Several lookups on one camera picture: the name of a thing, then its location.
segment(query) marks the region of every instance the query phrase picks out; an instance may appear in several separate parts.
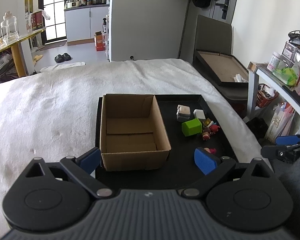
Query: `wooden table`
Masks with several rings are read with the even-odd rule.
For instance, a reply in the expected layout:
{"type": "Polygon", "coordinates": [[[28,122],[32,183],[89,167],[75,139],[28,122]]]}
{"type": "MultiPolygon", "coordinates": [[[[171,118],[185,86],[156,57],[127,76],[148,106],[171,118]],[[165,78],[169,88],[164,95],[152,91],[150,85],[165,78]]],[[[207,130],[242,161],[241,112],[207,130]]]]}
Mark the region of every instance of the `wooden table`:
{"type": "Polygon", "coordinates": [[[16,66],[16,70],[17,70],[19,77],[24,77],[27,75],[25,66],[23,65],[23,61],[21,59],[19,43],[22,41],[25,41],[33,36],[36,36],[37,34],[44,32],[45,30],[46,30],[46,28],[44,27],[44,28],[36,30],[36,31],[30,31],[26,34],[19,35],[19,39],[10,42],[7,45],[0,43],[0,52],[6,50],[8,48],[11,48],[13,61],[16,66]]]}

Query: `slipper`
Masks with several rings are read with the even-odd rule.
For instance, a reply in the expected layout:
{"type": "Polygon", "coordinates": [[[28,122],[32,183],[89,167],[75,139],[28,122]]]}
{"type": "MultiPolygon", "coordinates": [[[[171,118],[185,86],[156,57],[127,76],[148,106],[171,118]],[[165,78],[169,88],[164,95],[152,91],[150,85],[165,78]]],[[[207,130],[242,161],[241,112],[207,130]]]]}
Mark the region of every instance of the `slipper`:
{"type": "Polygon", "coordinates": [[[64,62],[65,59],[64,59],[60,54],[58,54],[58,55],[54,58],[54,61],[57,62],[57,63],[61,63],[61,62],[64,62]]]}
{"type": "Polygon", "coordinates": [[[41,59],[43,57],[43,55],[36,55],[33,60],[34,61],[38,61],[39,59],[41,59]]]}
{"type": "Polygon", "coordinates": [[[62,55],[65,61],[71,60],[71,56],[68,53],[62,55]]]}

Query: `red basket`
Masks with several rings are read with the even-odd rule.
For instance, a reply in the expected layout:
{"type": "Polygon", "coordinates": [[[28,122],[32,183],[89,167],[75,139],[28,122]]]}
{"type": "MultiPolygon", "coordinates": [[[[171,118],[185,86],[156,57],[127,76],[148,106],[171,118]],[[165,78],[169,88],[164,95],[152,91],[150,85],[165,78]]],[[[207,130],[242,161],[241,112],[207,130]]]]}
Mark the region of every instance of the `red basket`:
{"type": "Polygon", "coordinates": [[[268,106],[274,99],[276,99],[278,97],[279,93],[275,92],[274,97],[268,99],[263,95],[262,91],[264,90],[265,87],[268,87],[268,88],[270,88],[270,87],[267,86],[266,84],[260,84],[260,86],[261,86],[261,89],[258,90],[258,95],[257,95],[257,106],[260,108],[263,108],[263,107],[268,106]]]}

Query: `white fluffy blanket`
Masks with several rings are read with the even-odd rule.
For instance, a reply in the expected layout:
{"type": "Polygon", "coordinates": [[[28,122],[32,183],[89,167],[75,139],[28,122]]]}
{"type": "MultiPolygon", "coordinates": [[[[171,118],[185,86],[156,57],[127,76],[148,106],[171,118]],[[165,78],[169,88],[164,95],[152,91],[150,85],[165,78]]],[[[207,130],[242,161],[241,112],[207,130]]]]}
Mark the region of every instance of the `white fluffy blanket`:
{"type": "Polygon", "coordinates": [[[219,92],[177,60],[94,63],[0,84],[0,236],[9,230],[2,199],[35,156],[79,156],[95,142],[98,99],[106,93],[201,94],[238,160],[261,157],[260,145],[219,92]]]}

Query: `green cube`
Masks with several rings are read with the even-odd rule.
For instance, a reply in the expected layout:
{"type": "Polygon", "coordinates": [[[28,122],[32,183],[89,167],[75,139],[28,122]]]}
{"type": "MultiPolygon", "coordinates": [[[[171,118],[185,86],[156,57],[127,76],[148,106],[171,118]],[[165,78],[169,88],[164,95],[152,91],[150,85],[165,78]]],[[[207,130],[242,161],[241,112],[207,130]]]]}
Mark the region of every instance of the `green cube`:
{"type": "Polygon", "coordinates": [[[182,132],[185,136],[191,136],[202,132],[202,123],[198,118],[182,123],[182,132]]]}

